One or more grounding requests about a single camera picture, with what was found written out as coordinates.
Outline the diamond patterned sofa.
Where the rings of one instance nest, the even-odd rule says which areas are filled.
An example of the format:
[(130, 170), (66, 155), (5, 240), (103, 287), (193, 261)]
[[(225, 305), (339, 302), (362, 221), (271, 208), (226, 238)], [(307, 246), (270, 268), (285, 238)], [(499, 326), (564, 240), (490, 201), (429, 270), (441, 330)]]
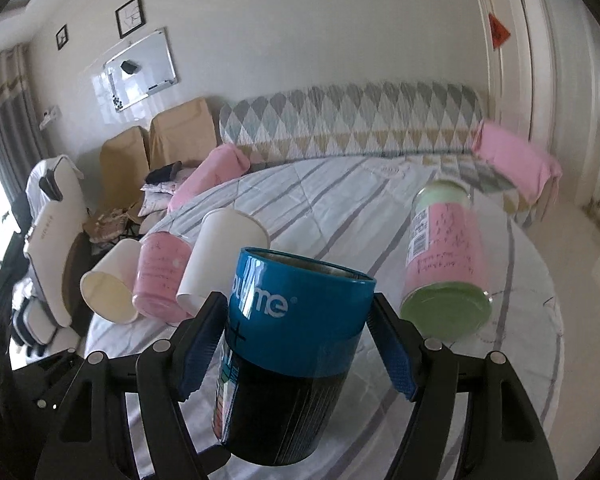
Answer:
[(335, 156), (403, 158), (470, 185), (528, 228), (538, 207), (472, 154), (482, 118), (478, 94), (464, 84), (386, 80), (226, 102), (219, 132), (254, 169)]

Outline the striped quilt table cover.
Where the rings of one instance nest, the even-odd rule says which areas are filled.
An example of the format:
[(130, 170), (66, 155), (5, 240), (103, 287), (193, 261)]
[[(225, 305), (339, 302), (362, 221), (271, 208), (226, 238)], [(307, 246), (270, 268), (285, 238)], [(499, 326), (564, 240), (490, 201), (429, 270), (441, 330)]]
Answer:
[[(159, 223), (194, 242), (216, 208), (249, 214), (282, 252), (338, 263), (372, 276), (400, 304), (411, 203), (434, 170), (403, 159), (336, 157), (260, 170), (217, 186)], [(542, 257), (503, 208), (470, 194), (486, 251), (492, 314), (481, 330), (452, 344), (468, 356), (502, 352), (544, 429), (553, 425), (564, 369), (564, 323)], [(221, 479), (380, 479), (396, 455), (412, 404), (392, 388), (370, 335), (358, 344), (336, 410), (316, 451), (285, 467), (232, 458)]]

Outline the white massage chair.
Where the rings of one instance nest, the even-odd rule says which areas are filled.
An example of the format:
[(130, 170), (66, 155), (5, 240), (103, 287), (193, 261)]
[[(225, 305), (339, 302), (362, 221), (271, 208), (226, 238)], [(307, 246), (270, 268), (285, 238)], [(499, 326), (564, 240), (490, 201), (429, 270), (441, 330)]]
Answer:
[(80, 292), (92, 266), (82, 178), (68, 156), (44, 159), (15, 202), (28, 270), (22, 303), (12, 316), (12, 338), (32, 359), (75, 349), (91, 322)]

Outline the cream paper cup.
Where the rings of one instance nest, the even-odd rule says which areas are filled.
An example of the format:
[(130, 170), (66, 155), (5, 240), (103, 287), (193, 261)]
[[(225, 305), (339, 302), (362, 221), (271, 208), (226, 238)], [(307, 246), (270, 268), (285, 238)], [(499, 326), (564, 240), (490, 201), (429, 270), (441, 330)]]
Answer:
[(140, 242), (126, 238), (86, 272), (80, 281), (83, 300), (94, 313), (108, 322), (130, 324), (137, 319), (132, 304), (137, 276)]

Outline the near tan covered chair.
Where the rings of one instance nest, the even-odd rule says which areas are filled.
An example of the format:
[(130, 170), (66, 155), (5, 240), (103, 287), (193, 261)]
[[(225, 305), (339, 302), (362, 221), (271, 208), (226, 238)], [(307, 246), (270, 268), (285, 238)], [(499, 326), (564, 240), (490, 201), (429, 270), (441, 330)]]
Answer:
[(149, 172), (145, 146), (146, 130), (135, 126), (102, 144), (102, 206), (129, 209), (143, 196), (140, 189)]

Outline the far tan covered chair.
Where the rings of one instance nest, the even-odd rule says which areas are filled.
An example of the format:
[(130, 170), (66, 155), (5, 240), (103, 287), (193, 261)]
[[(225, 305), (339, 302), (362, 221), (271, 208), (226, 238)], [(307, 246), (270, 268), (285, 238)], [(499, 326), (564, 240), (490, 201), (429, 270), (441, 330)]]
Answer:
[(165, 110), (149, 126), (149, 169), (180, 162), (202, 162), (218, 145), (215, 126), (205, 98)]

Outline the pink plastic cup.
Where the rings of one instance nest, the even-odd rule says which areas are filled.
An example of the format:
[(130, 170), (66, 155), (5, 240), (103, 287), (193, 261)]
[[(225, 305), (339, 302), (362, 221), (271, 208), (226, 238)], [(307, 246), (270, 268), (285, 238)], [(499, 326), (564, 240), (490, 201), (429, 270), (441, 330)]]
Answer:
[(132, 304), (140, 314), (172, 325), (189, 317), (176, 295), (191, 253), (189, 244), (171, 233), (143, 237), (132, 295)]

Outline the red door decoration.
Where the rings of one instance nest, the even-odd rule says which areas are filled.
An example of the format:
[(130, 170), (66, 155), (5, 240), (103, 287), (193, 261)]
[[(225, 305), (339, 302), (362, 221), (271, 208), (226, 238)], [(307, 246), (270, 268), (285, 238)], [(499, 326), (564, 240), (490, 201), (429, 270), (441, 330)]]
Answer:
[(506, 26), (493, 14), (488, 15), (493, 50), (498, 50), (512, 36)]

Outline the tan covered chair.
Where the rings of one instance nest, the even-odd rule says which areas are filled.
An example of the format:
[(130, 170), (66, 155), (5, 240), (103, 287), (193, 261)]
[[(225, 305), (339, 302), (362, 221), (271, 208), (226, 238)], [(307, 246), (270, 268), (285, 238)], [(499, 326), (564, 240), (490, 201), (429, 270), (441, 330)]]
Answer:
[(149, 169), (180, 162), (202, 162), (218, 145), (215, 126), (205, 98), (165, 110), (149, 126)]
[(145, 146), (146, 130), (135, 126), (102, 144), (102, 206), (129, 209), (143, 196), (140, 189), (149, 172)]

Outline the white door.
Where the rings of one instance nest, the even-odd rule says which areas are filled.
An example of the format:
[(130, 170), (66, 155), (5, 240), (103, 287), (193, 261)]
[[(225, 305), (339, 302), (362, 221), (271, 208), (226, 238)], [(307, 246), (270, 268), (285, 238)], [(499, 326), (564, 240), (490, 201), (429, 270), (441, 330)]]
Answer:
[[(531, 130), (532, 64), (522, 0), (484, 0), (490, 62), (489, 114), (511, 133), (528, 140)], [(493, 50), (488, 15), (493, 13), (512, 33)]]

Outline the left pink towel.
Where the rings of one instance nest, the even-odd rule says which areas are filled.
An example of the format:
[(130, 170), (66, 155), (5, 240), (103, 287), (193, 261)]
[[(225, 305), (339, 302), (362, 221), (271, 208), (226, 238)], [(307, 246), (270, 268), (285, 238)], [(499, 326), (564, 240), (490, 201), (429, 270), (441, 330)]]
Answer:
[(178, 187), (170, 200), (168, 211), (177, 210), (192, 198), (243, 176), (249, 169), (249, 158), (235, 144), (218, 146)]

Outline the grey curtain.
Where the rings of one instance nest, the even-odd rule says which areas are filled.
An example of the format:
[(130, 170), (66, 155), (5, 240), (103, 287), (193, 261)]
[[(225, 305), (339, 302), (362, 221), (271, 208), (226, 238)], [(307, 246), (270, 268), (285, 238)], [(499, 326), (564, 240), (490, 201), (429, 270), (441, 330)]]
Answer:
[(34, 166), (52, 156), (38, 125), (27, 52), (26, 44), (0, 52), (0, 181), (10, 202), (24, 192)]

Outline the wall whiteboard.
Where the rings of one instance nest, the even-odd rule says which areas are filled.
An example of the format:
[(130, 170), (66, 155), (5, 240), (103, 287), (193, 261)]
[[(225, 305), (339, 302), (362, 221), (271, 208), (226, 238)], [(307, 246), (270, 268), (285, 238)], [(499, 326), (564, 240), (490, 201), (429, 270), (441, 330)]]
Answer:
[[(134, 75), (123, 73), (120, 65), (131, 60), (140, 66)], [(160, 28), (137, 40), (104, 64), (104, 74), (116, 112), (178, 83), (168, 35)]]

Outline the small left framed picture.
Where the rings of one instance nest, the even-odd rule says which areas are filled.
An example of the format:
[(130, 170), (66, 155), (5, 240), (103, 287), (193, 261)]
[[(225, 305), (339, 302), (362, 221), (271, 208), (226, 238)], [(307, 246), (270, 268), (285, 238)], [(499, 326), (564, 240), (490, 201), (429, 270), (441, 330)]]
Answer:
[(56, 39), (56, 47), (57, 47), (58, 51), (60, 51), (63, 47), (65, 47), (66, 44), (68, 44), (69, 33), (68, 33), (67, 25), (61, 26), (61, 28), (58, 30), (58, 32), (56, 32), (55, 39)]

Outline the middle framed picture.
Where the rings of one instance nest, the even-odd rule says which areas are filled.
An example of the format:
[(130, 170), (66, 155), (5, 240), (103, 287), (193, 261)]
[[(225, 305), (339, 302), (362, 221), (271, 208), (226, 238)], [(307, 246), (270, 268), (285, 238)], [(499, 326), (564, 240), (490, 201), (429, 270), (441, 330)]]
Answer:
[(123, 39), (146, 24), (143, 0), (129, 0), (114, 12), (119, 38)]

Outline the white paper cup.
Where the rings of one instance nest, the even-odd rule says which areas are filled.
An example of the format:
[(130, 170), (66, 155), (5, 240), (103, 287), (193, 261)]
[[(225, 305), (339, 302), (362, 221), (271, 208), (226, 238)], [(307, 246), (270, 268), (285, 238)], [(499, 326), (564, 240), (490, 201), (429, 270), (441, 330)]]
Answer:
[(270, 247), (268, 231), (259, 221), (232, 208), (208, 212), (176, 294), (178, 305), (195, 316), (212, 292), (230, 298), (237, 260), (244, 247)]

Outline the pink towel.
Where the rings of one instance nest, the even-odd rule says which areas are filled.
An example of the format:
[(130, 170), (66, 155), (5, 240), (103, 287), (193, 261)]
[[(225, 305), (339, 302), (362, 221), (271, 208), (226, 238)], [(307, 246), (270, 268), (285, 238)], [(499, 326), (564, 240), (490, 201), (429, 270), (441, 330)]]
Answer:
[(170, 200), (168, 211), (177, 210), (192, 198), (243, 176), (249, 169), (249, 158), (235, 144), (218, 146), (178, 187)]
[(480, 122), (471, 151), (512, 182), (529, 204), (537, 203), (545, 192), (550, 204), (556, 200), (562, 178), (558, 160), (497, 122)]

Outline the pink green lidded can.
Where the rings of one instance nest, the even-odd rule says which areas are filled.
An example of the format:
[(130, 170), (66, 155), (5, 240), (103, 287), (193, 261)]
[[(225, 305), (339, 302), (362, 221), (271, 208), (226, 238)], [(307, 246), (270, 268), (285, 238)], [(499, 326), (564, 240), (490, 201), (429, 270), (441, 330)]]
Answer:
[(469, 192), (451, 180), (414, 197), (400, 318), (422, 336), (452, 342), (489, 321), (492, 298), (481, 232)]

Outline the folded floral cushions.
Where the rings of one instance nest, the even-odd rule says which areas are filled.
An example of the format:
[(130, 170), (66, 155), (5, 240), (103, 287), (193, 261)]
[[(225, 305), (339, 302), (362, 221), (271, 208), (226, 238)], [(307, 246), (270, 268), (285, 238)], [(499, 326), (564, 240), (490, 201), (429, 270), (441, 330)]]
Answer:
[(153, 214), (156, 211), (166, 210), (171, 198), (181, 187), (183, 181), (166, 181), (158, 184), (145, 183), (140, 190), (143, 193), (142, 206), (138, 215), (140, 218)]

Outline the black whiteboard eraser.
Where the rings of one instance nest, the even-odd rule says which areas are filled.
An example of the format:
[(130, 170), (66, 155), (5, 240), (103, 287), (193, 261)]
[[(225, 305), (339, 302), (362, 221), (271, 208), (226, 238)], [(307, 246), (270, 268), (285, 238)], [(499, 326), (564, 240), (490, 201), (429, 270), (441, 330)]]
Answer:
[(121, 63), (120, 68), (122, 72), (127, 75), (134, 75), (140, 70), (140, 66), (131, 60), (124, 60)]

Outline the black blue CoolTowel can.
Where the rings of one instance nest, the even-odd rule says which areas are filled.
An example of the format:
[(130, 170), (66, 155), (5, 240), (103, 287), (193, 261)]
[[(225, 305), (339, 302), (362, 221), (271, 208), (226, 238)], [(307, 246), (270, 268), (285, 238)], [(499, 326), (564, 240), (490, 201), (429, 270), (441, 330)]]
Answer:
[(376, 281), (352, 269), (245, 247), (228, 300), (213, 429), (260, 466), (316, 449), (347, 379)]

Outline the right pink towel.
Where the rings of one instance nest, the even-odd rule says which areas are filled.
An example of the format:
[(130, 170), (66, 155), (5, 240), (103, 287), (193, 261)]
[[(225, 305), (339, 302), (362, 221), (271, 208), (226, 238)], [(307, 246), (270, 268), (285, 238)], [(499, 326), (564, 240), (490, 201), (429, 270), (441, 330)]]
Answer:
[(512, 182), (529, 204), (537, 203), (545, 192), (550, 204), (556, 200), (562, 178), (558, 160), (497, 122), (480, 122), (471, 151)]

